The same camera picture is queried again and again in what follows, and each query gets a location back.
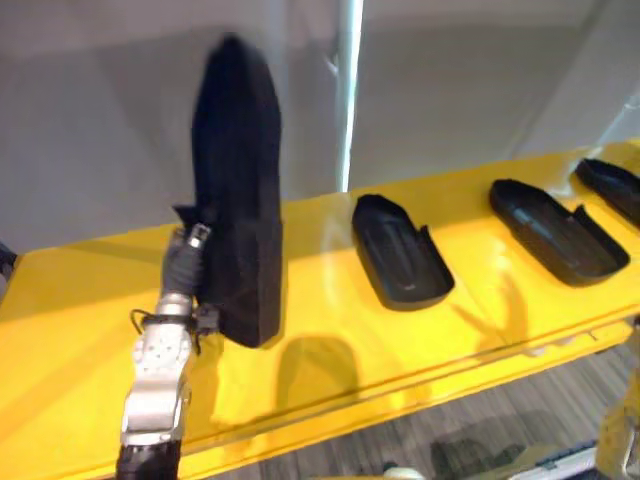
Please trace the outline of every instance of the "yellow tabletop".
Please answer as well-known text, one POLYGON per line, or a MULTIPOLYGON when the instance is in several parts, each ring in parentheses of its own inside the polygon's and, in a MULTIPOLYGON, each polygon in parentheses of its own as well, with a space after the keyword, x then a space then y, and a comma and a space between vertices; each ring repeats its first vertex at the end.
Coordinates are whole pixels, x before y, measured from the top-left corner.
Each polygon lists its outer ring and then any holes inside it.
MULTIPOLYGON (((640 170, 638 151, 604 159, 640 170)), ((576 358, 628 335, 638 312, 638 231, 579 186, 579 152, 498 162, 284 207, 286 307, 280 334, 251 350, 204 342, 181 463, 199 478, 576 358), (497 178, 546 188, 587 211, 632 256, 598 285, 572 288, 493 216, 497 178), (354 251, 355 199, 381 193, 428 224, 456 287, 417 312, 382 307, 354 251), (576 337, 544 359, 514 355, 576 337)), ((113 471, 132 381, 133 308, 153 309, 171 226, 21 258, 0 305, 5 366, 1 478, 88 478, 113 471)))

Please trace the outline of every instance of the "gray wall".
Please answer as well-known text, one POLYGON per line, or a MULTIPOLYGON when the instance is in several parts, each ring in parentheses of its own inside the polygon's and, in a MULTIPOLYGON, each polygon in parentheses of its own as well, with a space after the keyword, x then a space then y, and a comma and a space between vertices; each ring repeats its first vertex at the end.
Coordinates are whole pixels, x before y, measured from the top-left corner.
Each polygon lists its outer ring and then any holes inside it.
MULTIPOLYGON (((175 220, 226 31, 263 49, 287 199, 334 191, 346 0, 0 2, 0 239, 19 252, 175 220)), ((350 186, 597 140, 640 76, 634 0, 365 0, 350 186)))

